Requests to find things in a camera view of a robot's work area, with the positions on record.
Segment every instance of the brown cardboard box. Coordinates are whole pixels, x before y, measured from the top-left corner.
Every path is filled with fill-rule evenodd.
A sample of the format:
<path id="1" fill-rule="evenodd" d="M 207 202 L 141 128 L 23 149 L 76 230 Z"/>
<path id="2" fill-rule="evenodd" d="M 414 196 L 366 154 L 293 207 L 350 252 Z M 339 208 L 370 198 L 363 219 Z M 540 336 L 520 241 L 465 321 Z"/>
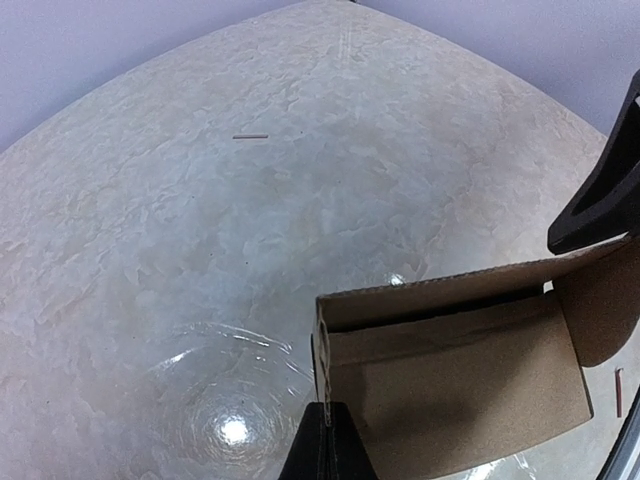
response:
<path id="1" fill-rule="evenodd" d="M 640 240 L 621 239 L 319 297 L 318 399 L 348 404 L 381 480 L 434 478 L 532 447 L 592 417 L 581 366 L 631 335 L 638 275 Z"/>

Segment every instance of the tabletop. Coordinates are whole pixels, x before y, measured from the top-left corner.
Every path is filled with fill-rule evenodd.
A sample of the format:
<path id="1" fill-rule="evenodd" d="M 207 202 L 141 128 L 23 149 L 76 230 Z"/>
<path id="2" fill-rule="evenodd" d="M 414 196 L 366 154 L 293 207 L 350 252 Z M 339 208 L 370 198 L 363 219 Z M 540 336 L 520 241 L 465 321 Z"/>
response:
<path id="1" fill-rule="evenodd" d="M 345 0 L 117 77 L 0 155 L 0 477 L 277 477 L 314 298 L 549 256 L 604 141 Z M 451 478 L 595 478 L 639 342 L 585 371 L 593 420 Z"/>

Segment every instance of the thin stick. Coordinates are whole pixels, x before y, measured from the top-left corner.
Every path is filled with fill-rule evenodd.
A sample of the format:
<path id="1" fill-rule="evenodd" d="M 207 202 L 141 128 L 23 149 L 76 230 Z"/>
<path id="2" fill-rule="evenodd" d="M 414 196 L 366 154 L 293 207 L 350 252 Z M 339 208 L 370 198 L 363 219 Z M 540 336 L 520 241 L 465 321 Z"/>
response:
<path id="1" fill-rule="evenodd" d="M 616 368 L 616 414 L 622 418 L 622 379 L 620 373 L 622 368 Z"/>
<path id="2" fill-rule="evenodd" d="M 269 138 L 266 133 L 253 133 L 248 135 L 234 135 L 234 140 L 255 140 L 257 138 Z"/>

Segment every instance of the white wall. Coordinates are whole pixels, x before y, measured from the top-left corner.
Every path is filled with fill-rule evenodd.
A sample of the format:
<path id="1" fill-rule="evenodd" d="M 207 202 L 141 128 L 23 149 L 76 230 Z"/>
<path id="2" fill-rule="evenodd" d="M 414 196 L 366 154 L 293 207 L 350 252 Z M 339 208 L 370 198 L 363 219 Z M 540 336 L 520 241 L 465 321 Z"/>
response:
<path id="1" fill-rule="evenodd" d="M 1 0 L 0 151 L 116 75 L 299 0 Z M 361 0 L 479 53 L 600 130 L 640 68 L 636 0 Z"/>

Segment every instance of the white table surface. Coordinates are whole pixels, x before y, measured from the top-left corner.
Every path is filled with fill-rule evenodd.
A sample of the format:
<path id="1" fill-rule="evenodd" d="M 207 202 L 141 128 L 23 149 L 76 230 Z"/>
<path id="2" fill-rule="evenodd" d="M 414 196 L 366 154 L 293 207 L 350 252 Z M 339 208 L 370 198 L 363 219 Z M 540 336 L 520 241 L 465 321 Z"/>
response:
<path id="1" fill-rule="evenodd" d="M 343 0 L 116 78 L 0 156 L 0 478 L 276 477 L 313 398 L 315 296 L 548 256 L 603 143 Z M 594 478 L 639 342 L 586 370 L 592 421 L 452 478 Z"/>

